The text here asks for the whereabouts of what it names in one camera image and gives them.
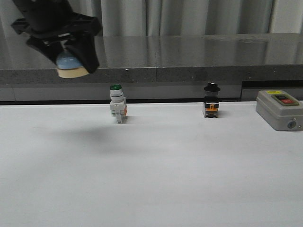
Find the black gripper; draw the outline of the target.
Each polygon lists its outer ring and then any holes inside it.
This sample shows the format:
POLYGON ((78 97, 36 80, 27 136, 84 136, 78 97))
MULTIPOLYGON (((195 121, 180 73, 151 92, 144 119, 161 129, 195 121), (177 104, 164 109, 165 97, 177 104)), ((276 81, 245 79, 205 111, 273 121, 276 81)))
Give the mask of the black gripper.
POLYGON ((57 65, 62 45, 45 44, 41 39, 80 33, 74 39, 66 41, 64 46, 88 73, 97 70, 99 61, 94 36, 102 30, 97 17, 74 12, 67 0, 14 0, 13 3, 23 17, 15 20, 11 27, 18 35, 26 33, 33 36, 26 41, 27 46, 57 65))

